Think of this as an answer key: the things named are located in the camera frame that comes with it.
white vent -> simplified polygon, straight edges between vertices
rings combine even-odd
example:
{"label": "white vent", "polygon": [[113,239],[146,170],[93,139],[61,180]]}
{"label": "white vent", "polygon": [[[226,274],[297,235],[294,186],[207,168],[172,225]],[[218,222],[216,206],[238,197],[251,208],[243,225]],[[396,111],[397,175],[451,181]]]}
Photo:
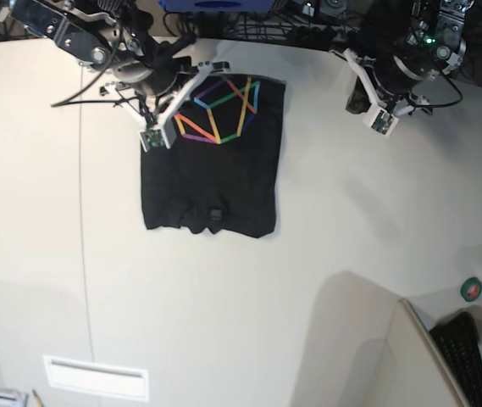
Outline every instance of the white vent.
{"label": "white vent", "polygon": [[148,371],[43,356],[51,387],[74,392],[148,401]]}

table surface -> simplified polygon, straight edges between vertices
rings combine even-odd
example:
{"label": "table surface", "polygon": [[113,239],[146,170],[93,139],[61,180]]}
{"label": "table surface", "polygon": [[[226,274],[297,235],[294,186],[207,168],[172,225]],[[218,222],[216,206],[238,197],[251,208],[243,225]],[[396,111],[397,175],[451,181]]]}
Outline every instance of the table surface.
{"label": "table surface", "polygon": [[[89,74],[80,82],[49,42],[0,44],[0,258],[39,254],[17,271],[0,264],[0,282],[69,287],[77,309],[77,325],[58,328],[78,332],[77,349],[52,346],[54,323],[28,318],[47,333],[31,357],[146,368],[153,405],[340,405],[352,361],[385,336],[399,297],[432,321],[466,305],[464,280],[482,280],[482,89],[459,85],[463,103],[417,112],[385,139],[345,111],[355,77],[334,55],[213,40],[186,52],[287,81],[272,235],[146,231],[136,123],[108,105],[49,109]],[[444,81],[426,87],[434,102],[455,97]],[[4,333],[0,366],[21,366]],[[89,405],[62,394],[47,396]]]}

black t-shirt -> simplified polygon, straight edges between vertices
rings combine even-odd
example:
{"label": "black t-shirt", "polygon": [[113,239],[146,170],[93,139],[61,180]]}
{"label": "black t-shirt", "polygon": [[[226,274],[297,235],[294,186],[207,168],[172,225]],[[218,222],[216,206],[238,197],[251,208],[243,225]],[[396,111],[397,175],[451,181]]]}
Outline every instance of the black t-shirt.
{"label": "black t-shirt", "polygon": [[141,153],[147,229],[273,232],[285,84],[268,78],[207,78],[175,116],[170,150]]}

colorful geometric print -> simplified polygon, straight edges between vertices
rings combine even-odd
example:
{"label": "colorful geometric print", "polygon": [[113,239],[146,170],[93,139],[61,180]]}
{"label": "colorful geometric print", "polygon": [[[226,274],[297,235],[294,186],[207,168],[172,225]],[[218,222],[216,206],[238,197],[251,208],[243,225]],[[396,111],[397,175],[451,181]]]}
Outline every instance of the colorful geometric print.
{"label": "colorful geometric print", "polygon": [[[213,91],[214,89],[218,88],[221,85],[229,85],[233,92],[210,104],[206,104],[201,100],[203,96],[210,93],[211,91]],[[254,100],[253,100],[253,104],[250,104],[250,102],[248,102],[248,98],[250,96],[250,90],[253,89],[254,87],[255,87]],[[248,127],[248,125],[250,125],[253,118],[258,113],[259,87],[260,87],[259,81],[252,83],[252,78],[248,77],[246,86],[244,86],[241,89],[237,89],[237,87],[229,79],[222,77],[222,81],[216,81],[216,83],[212,84],[210,87],[208,87],[207,89],[199,93],[193,99],[193,101],[196,104],[198,104],[199,106],[207,110],[208,120],[210,121],[210,125],[213,131],[212,134],[209,131],[203,130],[199,125],[195,124],[193,121],[185,117],[183,114],[177,113],[175,115],[175,121],[176,121],[176,125],[179,127],[180,134],[183,137],[189,138],[191,140],[196,140],[198,142],[211,142],[213,144],[224,144],[225,142],[228,142],[237,137],[240,137],[242,132]],[[235,96],[242,99],[242,108],[241,108],[241,114],[239,117],[239,124],[237,126],[237,131],[227,137],[222,138],[220,136],[218,127],[216,126],[216,120],[214,119],[214,116],[213,116],[213,108],[215,108],[216,106],[219,106],[222,103],[227,102],[228,100],[231,100]],[[250,110],[251,112],[248,115],[248,118],[247,118],[247,109]],[[197,132],[199,134],[196,135],[196,134],[187,133],[185,125],[188,125],[189,127],[192,128],[194,132]]]}

blue object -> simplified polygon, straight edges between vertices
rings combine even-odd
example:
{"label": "blue object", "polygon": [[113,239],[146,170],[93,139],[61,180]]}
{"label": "blue object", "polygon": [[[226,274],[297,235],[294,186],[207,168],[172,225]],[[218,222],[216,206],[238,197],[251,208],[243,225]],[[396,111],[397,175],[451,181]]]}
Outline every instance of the blue object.
{"label": "blue object", "polygon": [[267,13],[275,0],[162,0],[159,5],[165,11],[183,13],[189,11],[249,11]]}

